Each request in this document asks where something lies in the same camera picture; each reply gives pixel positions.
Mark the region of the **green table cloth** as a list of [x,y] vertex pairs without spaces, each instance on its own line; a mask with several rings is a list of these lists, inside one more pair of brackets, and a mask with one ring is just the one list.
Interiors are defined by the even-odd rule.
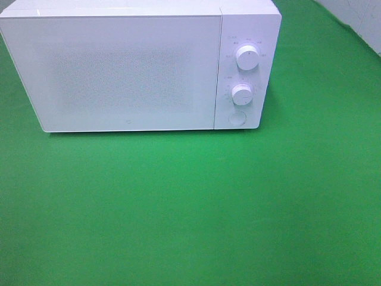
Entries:
[[380,57],[313,1],[254,130],[41,130],[1,46],[2,285],[379,285]]

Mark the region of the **round white door button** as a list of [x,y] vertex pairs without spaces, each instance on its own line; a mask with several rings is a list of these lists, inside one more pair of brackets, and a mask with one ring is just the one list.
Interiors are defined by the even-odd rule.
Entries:
[[236,111],[229,116],[229,122],[234,126],[241,126],[246,122],[246,114],[242,111]]

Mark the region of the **white microwave oven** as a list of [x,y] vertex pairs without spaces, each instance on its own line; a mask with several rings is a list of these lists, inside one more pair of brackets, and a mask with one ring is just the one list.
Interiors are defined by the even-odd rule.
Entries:
[[[220,17],[214,126],[211,129],[255,129],[266,97],[282,16],[271,1],[15,1],[1,12],[3,18],[47,17]],[[235,51],[253,43],[259,64],[250,71],[236,64]],[[247,83],[254,88],[248,105],[232,100],[232,88]],[[229,116],[242,111],[246,122],[234,126]]]

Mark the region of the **white microwave door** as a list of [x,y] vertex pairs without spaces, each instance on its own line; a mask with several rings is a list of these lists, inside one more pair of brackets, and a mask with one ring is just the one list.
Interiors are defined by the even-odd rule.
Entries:
[[45,132],[211,129],[220,17],[3,18]]

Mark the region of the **white microwave knob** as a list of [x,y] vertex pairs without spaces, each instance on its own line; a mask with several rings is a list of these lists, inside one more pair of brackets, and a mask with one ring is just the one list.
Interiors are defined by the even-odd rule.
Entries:
[[232,100],[235,105],[248,105],[252,102],[253,98],[254,88],[247,83],[241,83],[232,88]]
[[259,49],[253,43],[245,43],[235,51],[237,66],[243,71],[250,71],[259,64]]

